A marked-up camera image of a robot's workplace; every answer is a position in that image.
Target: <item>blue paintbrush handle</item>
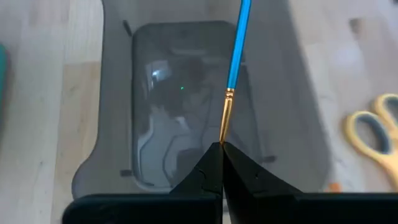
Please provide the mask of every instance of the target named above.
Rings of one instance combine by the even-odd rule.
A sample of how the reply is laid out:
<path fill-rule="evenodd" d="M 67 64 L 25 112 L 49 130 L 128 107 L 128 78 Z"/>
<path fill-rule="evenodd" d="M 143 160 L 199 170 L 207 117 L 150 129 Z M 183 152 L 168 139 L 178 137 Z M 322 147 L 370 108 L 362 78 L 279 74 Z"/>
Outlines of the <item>blue paintbrush handle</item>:
<path fill-rule="evenodd" d="M 235 46 L 232 54 L 231 65 L 229 68 L 227 88 L 235 89 L 238 82 L 239 68 L 243 54 L 244 40 L 250 15 L 251 0 L 242 0 L 241 11 L 239 13 L 238 29 L 236 31 Z"/>

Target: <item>plastic bin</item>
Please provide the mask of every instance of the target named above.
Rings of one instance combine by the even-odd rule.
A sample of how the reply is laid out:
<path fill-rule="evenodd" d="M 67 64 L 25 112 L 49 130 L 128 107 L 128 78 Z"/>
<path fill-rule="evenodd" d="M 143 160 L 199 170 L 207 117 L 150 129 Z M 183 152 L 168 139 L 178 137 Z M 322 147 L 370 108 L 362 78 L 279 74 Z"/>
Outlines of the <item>plastic bin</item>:
<path fill-rule="evenodd" d="M 75 198 L 168 192 L 218 141 L 239 0 L 103 0 L 96 146 Z M 330 157 L 287 0 L 252 0 L 227 141 L 306 192 Z"/>

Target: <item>gold brush ferrule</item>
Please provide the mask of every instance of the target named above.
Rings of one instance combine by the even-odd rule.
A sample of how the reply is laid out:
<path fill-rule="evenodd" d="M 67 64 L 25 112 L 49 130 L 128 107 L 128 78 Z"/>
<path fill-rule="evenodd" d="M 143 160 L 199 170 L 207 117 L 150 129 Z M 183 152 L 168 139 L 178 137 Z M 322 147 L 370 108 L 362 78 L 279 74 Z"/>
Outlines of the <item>gold brush ferrule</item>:
<path fill-rule="evenodd" d="M 221 120 L 220 129 L 220 143 L 223 144 L 225 141 L 226 133 L 228 131 L 229 119 L 231 118 L 232 104 L 234 101 L 235 89 L 227 88 L 225 91 L 224 111 L 223 118 Z"/>

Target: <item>paintbrush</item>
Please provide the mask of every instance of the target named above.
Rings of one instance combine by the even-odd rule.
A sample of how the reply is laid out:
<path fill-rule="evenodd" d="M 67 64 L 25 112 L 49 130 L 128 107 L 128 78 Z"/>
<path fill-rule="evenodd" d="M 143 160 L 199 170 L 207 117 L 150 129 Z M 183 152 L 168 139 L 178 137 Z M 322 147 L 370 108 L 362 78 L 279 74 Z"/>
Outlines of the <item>paintbrush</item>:
<path fill-rule="evenodd" d="M 229 66 L 228 82 L 225 91 L 224 111 L 221 119 L 220 143 L 224 143 L 231 119 L 232 105 L 236 84 L 238 82 L 239 68 L 243 54 L 244 40 L 250 15 L 251 0 L 242 0 L 236 31 L 235 45 L 232 53 L 231 65 Z"/>

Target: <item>orange object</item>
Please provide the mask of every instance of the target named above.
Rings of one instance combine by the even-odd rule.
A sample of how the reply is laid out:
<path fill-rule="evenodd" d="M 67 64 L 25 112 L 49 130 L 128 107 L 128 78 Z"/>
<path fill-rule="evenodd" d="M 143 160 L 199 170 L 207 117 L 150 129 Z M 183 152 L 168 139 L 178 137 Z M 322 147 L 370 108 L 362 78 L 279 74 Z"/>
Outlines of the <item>orange object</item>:
<path fill-rule="evenodd" d="M 339 183 L 331 183 L 329 184 L 328 191 L 332 193 L 340 193 L 342 192 L 341 185 Z"/>

